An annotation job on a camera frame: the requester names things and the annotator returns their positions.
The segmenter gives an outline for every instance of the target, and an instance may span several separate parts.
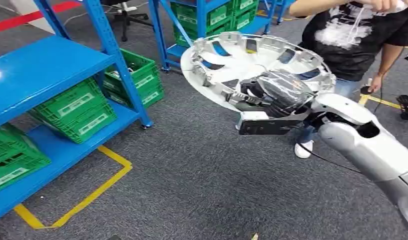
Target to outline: graphic print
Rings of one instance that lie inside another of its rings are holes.
[[[374,16],[386,16],[382,12],[354,6],[350,3],[331,8],[330,20],[326,28],[315,34],[316,41],[349,50],[361,43],[361,40],[372,33],[370,20]]]

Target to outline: black t-shirt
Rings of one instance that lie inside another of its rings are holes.
[[[300,44],[349,81],[361,80],[383,44],[408,46],[408,8],[388,14],[361,9],[362,4],[351,2],[317,14]]]

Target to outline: person's arm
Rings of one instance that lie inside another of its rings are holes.
[[[297,0],[289,7],[289,14],[292,17],[306,17],[348,2],[349,0]]]
[[[369,88],[369,92],[376,92],[382,85],[382,80],[385,78],[388,71],[391,69],[395,60],[400,56],[404,47],[391,44],[384,44],[382,48],[382,58],[377,74],[373,77],[373,81]]]

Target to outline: gray carpet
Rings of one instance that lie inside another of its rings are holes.
[[[61,17],[79,13],[75,9]],[[1,19],[5,15],[0,11]],[[172,43],[171,24],[162,16]],[[305,24],[289,21],[271,31],[297,43]],[[86,17],[72,20],[67,29],[78,42],[99,48]],[[120,29],[114,25],[118,39]],[[46,35],[30,26],[2,32],[0,55]],[[149,27],[133,24],[129,38],[120,46],[159,59]],[[33,230],[9,212],[0,219],[2,239],[250,240],[254,233],[260,240],[408,239],[394,207],[360,175],[313,157],[295,158],[293,133],[239,136],[236,113],[199,95],[177,73],[161,73],[161,79],[165,97],[148,110],[155,126],[144,131],[135,123],[105,143],[134,168],[62,228]],[[384,92],[390,101],[408,94],[408,62],[398,61]],[[373,102],[367,106],[375,107]],[[377,115],[408,146],[408,122],[398,113],[382,106]],[[24,116],[17,121],[24,128],[34,126]],[[315,152],[349,166],[320,141]],[[25,205],[51,224],[118,169],[95,151]]]

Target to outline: black cable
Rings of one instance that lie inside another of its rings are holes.
[[[383,83],[380,85],[380,100],[379,100],[377,106],[375,107],[375,110],[373,111],[373,114],[376,114],[377,109],[379,108],[380,104],[382,103],[382,92],[383,92],[382,89],[383,89]]]
[[[307,149],[306,147],[304,147],[304,145],[302,145],[301,143],[298,143],[298,145],[300,145],[300,147],[302,147],[304,150],[306,150],[307,152],[309,152],[311,155],[314,155],[314,156],[320,158],[320,159],[323,160],[323,161],[326,161],[326,162],[328,162],[328,163],[330,163],[330,164],[333,164],[333,165],[335,165],[335,166],[337,166],[337,167],[340,167],[340,168],[343,168],[343,169],[347,169],[347,170],[349,170],[349,171],[352,171],[352,172],[355,172],[355,173],[358,173],[358,174],[363,175],[363,174],[362,174],[360,171],[358,171],[358,170],[355,170],[355,169],[352,169],[352,168],[350,168],[350,167],[343,166],[343,165],[338,164],[338,163],[336,163],[336,162],[327,160],[327,159],[325,159],[324,157],[322,157],[322,156],[320,156],[320,155],[318,155],[318,154],[313,153],[312,151],[310,151],[309,149]]]

